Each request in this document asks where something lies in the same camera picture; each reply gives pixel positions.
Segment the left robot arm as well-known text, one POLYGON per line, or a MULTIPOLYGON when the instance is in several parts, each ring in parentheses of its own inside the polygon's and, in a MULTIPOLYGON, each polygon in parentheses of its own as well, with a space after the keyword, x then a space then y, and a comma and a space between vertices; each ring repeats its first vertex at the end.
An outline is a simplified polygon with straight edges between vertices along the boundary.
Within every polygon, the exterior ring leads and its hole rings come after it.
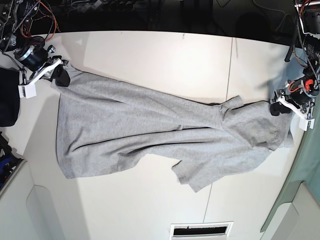
POLYGON ((296 29, 285 61, 294 55, 303 67, 303 76, 288 80, 284 88, 274 91, 270 101, 273 116, 295 112, 310 120, 316 98, 320 95, 320 2, 295 0, 296 29))

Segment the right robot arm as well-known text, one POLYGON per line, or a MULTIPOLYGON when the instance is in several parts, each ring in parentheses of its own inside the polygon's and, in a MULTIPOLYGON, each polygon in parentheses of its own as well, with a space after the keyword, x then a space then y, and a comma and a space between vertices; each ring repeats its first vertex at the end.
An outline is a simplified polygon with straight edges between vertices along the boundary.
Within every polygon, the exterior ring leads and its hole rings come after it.
POLYGON ((71 79, 64 66, 68 61, 60 55, 50 56, 55 47, 46 42, 59 30, 57 19, 46 0, 2 0, 0 2, 0 53, 9 57, 22 74, 22 86, 40 79, 55 81, 59 87, 68 87, 71 79), (51 19, 45 37, 32 35, 34 21, 51 19))

